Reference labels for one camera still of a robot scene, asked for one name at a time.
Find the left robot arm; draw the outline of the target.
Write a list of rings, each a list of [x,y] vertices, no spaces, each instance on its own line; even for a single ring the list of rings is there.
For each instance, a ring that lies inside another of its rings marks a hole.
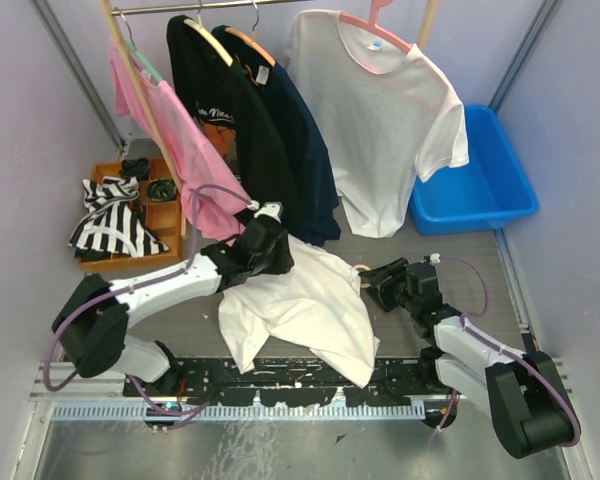
[[[158,396],[179,387],[182,367],[161,342],[133,337],[140,321],[182,302],[214,295],[261,274],[284,275],[294,266],[287,230],[268,216],[243,233],[202,248],[192,258],[136,278],[108,282],[94,274],[76,287],[52,331],[76,375],[114,371],[142,381]]]

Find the cream wooden hanger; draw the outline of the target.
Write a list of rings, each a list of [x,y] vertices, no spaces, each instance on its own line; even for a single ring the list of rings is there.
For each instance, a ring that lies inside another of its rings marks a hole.
[[[372,269],[365,264],[356,264],[353,266],[353,269],[360,279],[360,288],[362,290],[369,288],[371,286],[370,278]]]

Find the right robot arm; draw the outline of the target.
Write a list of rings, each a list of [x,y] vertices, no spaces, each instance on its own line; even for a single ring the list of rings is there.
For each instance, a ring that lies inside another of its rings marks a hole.
[[[556,363],[542,351],[514,349],[478,329],[443,299],[437,254],[411,263],[400,258],[358,270],[365,291],[385,312],[405,310],[427,342],[418,360],[424,390],[450,388],[489,418],[507,453],[521,459],[553,447],[573,447],[580,421]]]

